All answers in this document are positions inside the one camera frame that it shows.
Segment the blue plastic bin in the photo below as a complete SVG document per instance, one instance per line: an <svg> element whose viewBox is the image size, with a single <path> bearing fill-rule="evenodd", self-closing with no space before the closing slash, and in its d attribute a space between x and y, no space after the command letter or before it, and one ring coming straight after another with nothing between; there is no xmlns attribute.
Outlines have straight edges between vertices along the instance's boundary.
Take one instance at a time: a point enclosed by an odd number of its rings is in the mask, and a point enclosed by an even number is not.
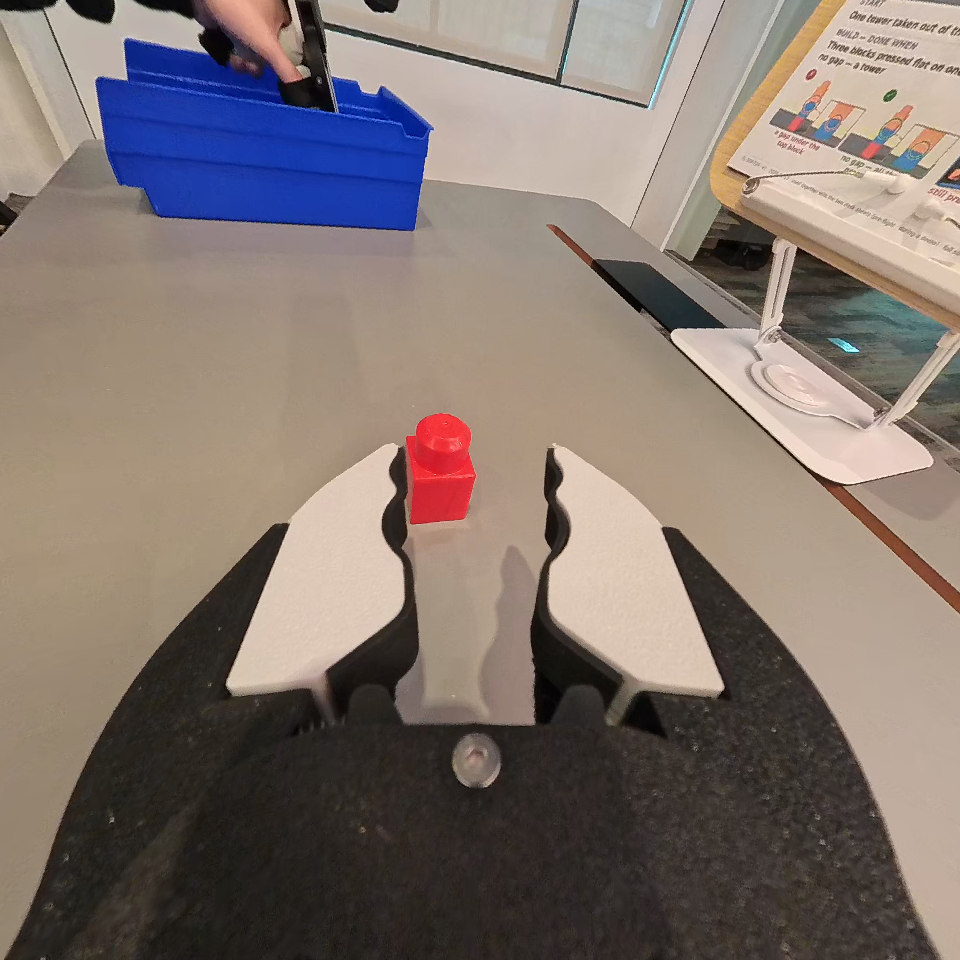
<svg viewBox="0 0 960 960"><path fill-rule="evenodd" d="M96 81L120 186L174 219L413 231L433 127L392 91L334 78L339 111L282 102L276 76L128 38Z"/></svg>

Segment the black flat pad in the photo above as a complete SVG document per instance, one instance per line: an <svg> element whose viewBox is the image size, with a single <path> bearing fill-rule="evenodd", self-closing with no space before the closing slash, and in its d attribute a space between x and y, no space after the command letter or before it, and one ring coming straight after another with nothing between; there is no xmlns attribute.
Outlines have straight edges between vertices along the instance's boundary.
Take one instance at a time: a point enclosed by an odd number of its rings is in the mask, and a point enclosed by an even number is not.
<svg viewBox="0 0 960 960"><path fill-rule="evenodd" d="M704 306L692 296L686 285L678 285L671 276L655 266L639 261L595 259L594 272L634 310L649 314L669 333L676 330L757 330L759 322L742 304L727 295L711 280L684 269L699 292L710 294L710 304L723 306L719 311Z"/></svg>

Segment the printed instruction sheet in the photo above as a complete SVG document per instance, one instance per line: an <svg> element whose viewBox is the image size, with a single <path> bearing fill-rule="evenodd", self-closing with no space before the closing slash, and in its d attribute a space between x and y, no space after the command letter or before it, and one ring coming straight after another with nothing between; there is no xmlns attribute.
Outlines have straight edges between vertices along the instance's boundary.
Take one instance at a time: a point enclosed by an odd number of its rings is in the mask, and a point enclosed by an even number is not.
<svg viewBox="0 0 960 960"><path fill-rule="evenodd" d="M958 2L852 1L727 168L954 266L958 151Z"/></svg>

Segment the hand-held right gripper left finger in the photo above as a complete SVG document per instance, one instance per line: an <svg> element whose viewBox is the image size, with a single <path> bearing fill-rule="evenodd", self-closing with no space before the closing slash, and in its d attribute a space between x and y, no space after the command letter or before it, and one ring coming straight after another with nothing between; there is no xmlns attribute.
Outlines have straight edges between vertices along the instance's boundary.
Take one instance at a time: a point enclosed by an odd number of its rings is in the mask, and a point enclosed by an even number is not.
<svg viewBox="0 0 960 960"><path fill-rule="evenodd" d="M419 656L406 494L390 442L294 513L226 678L232 696L308 691L334 721L363 686L396 695Z"/></svg>

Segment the large window white blinds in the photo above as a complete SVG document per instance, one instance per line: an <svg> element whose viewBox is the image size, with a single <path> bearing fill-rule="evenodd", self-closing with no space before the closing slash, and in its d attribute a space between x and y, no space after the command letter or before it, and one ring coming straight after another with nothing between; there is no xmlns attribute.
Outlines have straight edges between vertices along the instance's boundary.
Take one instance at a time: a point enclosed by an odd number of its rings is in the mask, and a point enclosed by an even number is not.
<svg viewBox="0 0 960 960"><path fill-rule="evenodd" d="M326 25L643 108L656 100L689 19L682 1L320 3Z"/></svg>

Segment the instruction sheet on stand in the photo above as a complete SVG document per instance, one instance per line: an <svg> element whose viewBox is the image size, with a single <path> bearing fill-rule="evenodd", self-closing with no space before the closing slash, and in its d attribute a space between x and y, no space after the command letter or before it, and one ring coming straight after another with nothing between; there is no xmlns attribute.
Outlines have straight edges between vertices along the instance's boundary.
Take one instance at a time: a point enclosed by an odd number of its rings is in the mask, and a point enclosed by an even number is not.
<svg viewBox="0 0 960 960"><path fill-rule="evenodd" d="M899 422L958 354L958 263L928 258L787 195L756 197L759 178L728 168L752 126L845 2L822 2L738 114L714 152L711 191L731 213L774 235L759 328L679 329L673 345L811 473L842 486L933 464ZM945 329L905 391L884 412L844 387L784 338L786 293L798 250L935 320Z"/></svg>

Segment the red plastic block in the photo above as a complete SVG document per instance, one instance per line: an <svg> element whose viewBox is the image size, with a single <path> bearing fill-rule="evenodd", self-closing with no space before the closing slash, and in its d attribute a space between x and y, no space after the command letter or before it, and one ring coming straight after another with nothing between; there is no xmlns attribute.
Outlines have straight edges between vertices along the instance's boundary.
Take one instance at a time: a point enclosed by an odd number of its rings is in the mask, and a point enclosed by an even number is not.
<svg viewBox="0 0 960 960"><path fill-rule="evenodd" d="M461 522L467 517L476 480L472 439L469 426L448 413L427 415L406 438L412 524Z"/></svg>

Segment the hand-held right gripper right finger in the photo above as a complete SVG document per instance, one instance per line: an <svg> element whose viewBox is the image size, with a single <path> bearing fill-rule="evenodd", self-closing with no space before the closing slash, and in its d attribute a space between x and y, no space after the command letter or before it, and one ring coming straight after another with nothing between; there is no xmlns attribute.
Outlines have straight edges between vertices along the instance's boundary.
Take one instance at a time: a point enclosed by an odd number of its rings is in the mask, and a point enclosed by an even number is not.
<svg viewBox="0 0 960 960"><path fill-rule="evenodd" d="M654 512L557 444L544 499L548 555L531 623L537 722L580 689L609 724L653 694L720 699L721 670Z"/></svg>

